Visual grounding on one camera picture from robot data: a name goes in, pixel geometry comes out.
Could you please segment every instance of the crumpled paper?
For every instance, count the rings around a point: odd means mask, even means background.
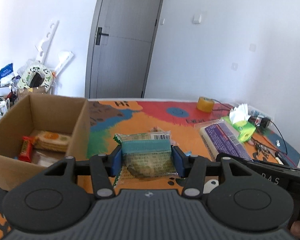
[[[248,121],[250,115],[248,115],[248,104],[241,104],[238,107],[230,110],[229,118],[232,124],[240,121]]]

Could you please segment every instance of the door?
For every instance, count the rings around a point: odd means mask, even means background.
[[[142,97],[161,5],[162,0],[102,0],[90,98]]]

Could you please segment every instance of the cardboard box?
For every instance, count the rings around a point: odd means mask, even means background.
[[[66,156],[85,160],[90,134],[87,99],[33,94],[20,100],[2,117],[0,188],[11,190],[45,169],[13,159],[20,153],[22,136],[28,136],[34,130],[71,134]]]

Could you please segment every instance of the door handle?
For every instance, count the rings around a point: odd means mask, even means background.
[[[96,33],[96,45],[100,45],[101,35],[109,36],[109,34],[107,34],[107,33],[102,33],[102,27],[98,27],[97,33]]]

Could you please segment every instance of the green painted area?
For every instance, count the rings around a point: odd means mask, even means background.
[[[106,142],[106,138],[111,137],[109,129],[94,131],[90,133],[87,158],[99,154],[107,153],[109,143]]]

